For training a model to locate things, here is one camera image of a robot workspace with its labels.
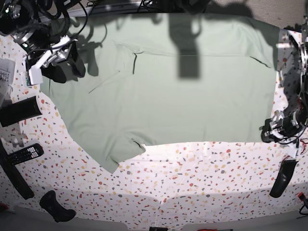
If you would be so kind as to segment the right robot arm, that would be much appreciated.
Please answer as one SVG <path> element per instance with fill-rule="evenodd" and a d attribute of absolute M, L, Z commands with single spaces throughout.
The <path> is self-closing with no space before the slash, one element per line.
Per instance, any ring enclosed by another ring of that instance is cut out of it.
<path fill-rule="evenodd" d="M 0 33 L 11 36 L 26 52 L 25 84 L 34 86 L 47 77 L 65 83 L 60 63 L 68 64 L 77 77 L 86 69 L 77 51 L 78 34 L 67 35 L 71 21 L 68 9 L 78 0 L 2 0 Z"/>

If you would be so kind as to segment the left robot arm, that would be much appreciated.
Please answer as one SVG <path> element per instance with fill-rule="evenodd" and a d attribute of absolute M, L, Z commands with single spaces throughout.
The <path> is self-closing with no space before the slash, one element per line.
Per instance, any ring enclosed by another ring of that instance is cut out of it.
<path fill-rule="evenodd" d="M 286 109 L 279 109 L 274 116 L 265 120 L 261 139 L 265 143 L 277 142 L 281 145 L 295 145 L 308 127 L 308 24 L 301 26 L 300 43 L 289 35 L 295 51 L 293 54 L 295 70 L 300 73 L 295 79 L 290 74 L 283 77 L 284 94 L 288 97 Z"/>

